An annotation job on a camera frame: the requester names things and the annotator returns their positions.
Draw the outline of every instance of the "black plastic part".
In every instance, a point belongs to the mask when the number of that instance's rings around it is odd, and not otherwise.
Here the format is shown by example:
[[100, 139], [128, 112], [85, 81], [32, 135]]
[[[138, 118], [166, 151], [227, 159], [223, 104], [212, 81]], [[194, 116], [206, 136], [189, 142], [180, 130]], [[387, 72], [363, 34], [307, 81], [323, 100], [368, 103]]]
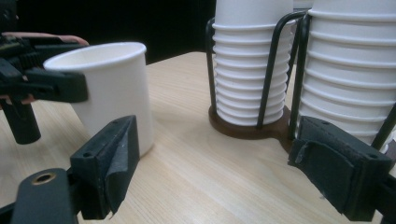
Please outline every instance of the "black plastic part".
[[372, 201], [376, 209], [384, 215], [381, 223], [396, 223], [396, 178], [394, 176], [388, 175], [387, 180], [377, 186]]
[[17, 30], [17, 1], [0, 0], [0, 33]]
[[0, 105], [18, 144], [30, 144], [41, 137], [31, 105], [23, 105], [20, 102], [13, 102], [13, 105], [9, 105], [6, 100], [0, 100]]
[[11, 222], [12, 214], [14, 213], [15, 203], [11, 203], [0, 208], [0, 223], [8, 224]]
[[27, 91], [39, 100], [76, 103], [88, 99], [85, 76], [79, 73], [51, 72], [34, 68], [26, 71], [28, 83], [21, 83], [21, 91]]
[[116, 119], [70, 158], [84, 219], [115, 214], [139, 161], [135, 116]]
[[302, 170], [323, 196], [351, 221], [371, 221], [372, 198], [392, 161], [321, 119], [302, 117], [289, 165]]
[[41, 171], [21, 182], [11, 224], [21, 223], [78, 223], [65, 170]]

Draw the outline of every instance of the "table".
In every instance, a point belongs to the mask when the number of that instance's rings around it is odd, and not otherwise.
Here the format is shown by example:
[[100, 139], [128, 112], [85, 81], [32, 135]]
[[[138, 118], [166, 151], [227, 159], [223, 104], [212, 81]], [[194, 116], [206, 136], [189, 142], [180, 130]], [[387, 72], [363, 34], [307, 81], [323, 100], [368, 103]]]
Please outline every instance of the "table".
[[[139, 162], [119, 212], [105, 221], [80, 217], [80, 223], [349, 223], [287, 165], [277, 140], [240, 140], [212, 128], [204, 53], [147, 69], [155, 144]], [[70, 155], [89, 139], [69, 104], [33, 107], [42, 137], [27, 146], [15, 143], [0, 112], [0, 206], [15, 201], [28, 175], [67, 169]], [[375, 214], [374, 223], [380, 218]]]

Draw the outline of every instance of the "white paper cup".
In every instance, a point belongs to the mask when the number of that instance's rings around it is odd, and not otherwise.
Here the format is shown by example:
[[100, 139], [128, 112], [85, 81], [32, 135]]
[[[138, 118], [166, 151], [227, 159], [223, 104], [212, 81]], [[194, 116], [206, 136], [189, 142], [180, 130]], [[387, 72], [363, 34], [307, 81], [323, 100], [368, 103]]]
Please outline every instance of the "white paper cup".
[[[284, 101], [286, 97], [285, 92], [280, 92], [278, 95], [271, 95], [267, 99], [267, 105], [276, 105], [279, 102]], [[258, 109], [260, 108], [260, 103], [261, 103], [261, 98], [260, 99], [240, 99], [240, 98], [235, 98], [232, 97], [231, 95], [227, 94], [222, 94], [221, 92], [217, 92], [216, 94], [216, 99], [221, 100], [222, 102], [232, 105], [232, 106], [237, 106], [237, 107], [243, 107], [243, 108], [251, 108], [251, 109]]]
[[112, 43], [72, 50], [44, 62], [47, 70], [85, 75], [89, 99], [72, 106], [91, 136], [114, 119], [136, 115], [141, 156], [153, 144], [145, 52], [140, 43]]
[[292, 11], [292, 0], [218, 0], [215, 18], [218, 25], [267, 25], [276, 24]]
[[[269, 96], [278, 95], [286, 90], [286, 83], [271, 83]], [[222, 80], [216, 80], [216, 91], [239, 99], [261, 99], [262, 87], [239, 87]]]
[[[288, 72], [289, 70], [289, 65], [287, 64], [287, 61], [283, 63], [278, 63], [274, 67], [273, 71], [273, 76], [278, 76], [283, 73]], [[257, 78], [263, 78], [265, 77], [266, 73], [266, 66], [263, 67], [235, 67], [235, 66], [228, 66], [227, 64], [221, 64], [217, 63], [215, 65], [215, 71], [217, 73], [222, 73], [224, 76], [230, 77], [230, 78], [252, 78], [252, 79], [257, 79]]]
[[[225, 121], [239, 126], [255, 126], [257, 125], [257, 120], [258, 120], [258, 118], [256, 117], [239, 118], [235, 115], [229, 114], [226, 111], [221, 110], [220, 108], [218, 108], [218, 115]], [[280, 118], [282, 118], [282, 115], [283, 115], [283, 110], [279, 111], [274, 115], [266, 116], [264, 117], [262, 124], [273, 123], [279, 120]]]
[[351, 64], [332, 63], [320, 58], [307, 57], [305, 71], [311, 76], [326, 75], [332, 82], [358, 85], [362, 88], [395, 89], [396, 68], [373, 68], [353, 66]]
[[[233, 42], [227, 39], [221, 39], [213, 36], [213, 39], [216, 41], [215, 46], [213, 48], [214, 51], [220, 52], [233, 52], [237, 55], [251, 55], [251, 56], [264, 56], [269, 55], [271, 49], [271, 39], [268, 39], [265, 43], [256, 43], [251, 41], [246, 42]], [[277, 49], [281, 51], [282, 49], [286, 49], [289, 51], [291, 49], [291, 37], [281, 38], [279, 39]]]
[[[284, 102], [279, 102], [276, 105], [268, 105], [265, 109], [265, 116], [271, 116], [277, 114], [280, 110], [283, 110]], [[244, 108], [239, 106], [228, 105], [221, 100], [218, 100], [217, 106], [220, 110], [225, 111], [229, 114], [234, 115], [236, 118], [254, 118], [257, 120], [259, 117], [259, 108]]]
[[314, 17], [310, 25], [311, 35], [326, 35], [342, 39], [345, 43], [392, 45], [396, 43], [394, 21], [340, 21]]
[[308, 49], [311, 53], [325, 54], [330, 59], [344, 62], [380, 63], [396, 67], [396, 45], [345, 43], [343, 38], [311, 34]]
[[[282, 45], [279, 45], [277, 47], [276, 55], [285, 55], [289, 54], [289, 51], [291, 49], [291, 44], [290, 42], [281, 42]], [[236, 45], [231, 45], [231, 44], [216, 44], [213, 47], [213, 51], [215, 51], [216, 54], [219, 55], [226, 55], [226, 56], [234, 56], [234, 57], [249, 57], [250, 59], [256, 59], [256, 58], [264, 58], [268, 62], [268, 57], [270, 55], [270, 45], [264, 46], [264, 45], [256, 45], [256, 48], [253, 49], [254, 46], [249, 46], [247, 45], [247, 48], [243, 48], [243, 45], [236, 44]]]
[[309, 9], [313, 5], [314, 5], [314, 0], [294, 0], [293, 1], [293, 9], [294, 10]]
[[[287, 63], [290, 59], [290, 55], [287, 52], [276, 55], [275, 66]], [[225, 66], [237, 67], [237, 68], [264, 68], [268, 64], [267, 56], [239, 56], [239, 55], [225, 55], [216, 54], [213, 59], [217, 64], [223, 64]]]
[[[264, 86], [264, 80], [265, 77], [257, 78], [257, 79], [242, 79], [242, 78], [229, 78], [223, 76], [221, 73], [217, 73], [216, 75], [216, 81], [220, 81], [226, 85], [234, 86], [236, 88], [262, 89], [262, 87]], [[275, 86], [280, 83], [286, 83], [287, 80], [288, 80], [288, 76], [286, 73], [282, 74], [281, 76], [275, 76], [271, 80], [271, 86]]]
[[[294, 21], [286, 24], [281, 33], [280, 38], [290, 38], [292, 36], [291, 26], [294, 24]], [[230, 26], [221, 26], [216, 23], [213, 24], [213, 28], [215, 29], [215, 37], [220, 39], [232, 40], [234, 42], [246, 42], [246, 41], [266, 41], [271, 40], [274, 34], [275, 25], [266, 25], [266, 26], [244, 26], [244, 27], [230, 27]]]
[[390, 110], [393, 108], [393, 102], [389, 104], [378, 104], [375, 102], [373, 105], [368, 105], [366, 102], [356, 102], [349, 101], [346, 98], [337, 96], [338, 98], [332, 98], [331, 95], [326, 92], [311, 92], [309, 89], [304, 89], [301, 99], [306, 102], [311, 102], [312, 104], [326, 109], [330, 112], [354, 116], [358, 118], [383, 118], [385, 119], [389, 114]]
[[396, 1], [315, 0], [309, 13], [339, 20], [396, 21]]
[[384, 122], [382, 118], [356, 118], [353, 116], [333, 113], [305, 100], [301, 101], [299, 113], [302, 116], [327, 120], [348, 133], [378, 132]]
[[384, 105], [388, 102], [396, 101], [396, 90], [359, 88], [323, 81], [312, 76], [305, 77], [303, 88], [309, 88], [314, 92], [326, 92], [328, 95], [332, 95], [333, 98], [346, 98], [350, 102], [357, 103], [364, 101], [367, 104]]

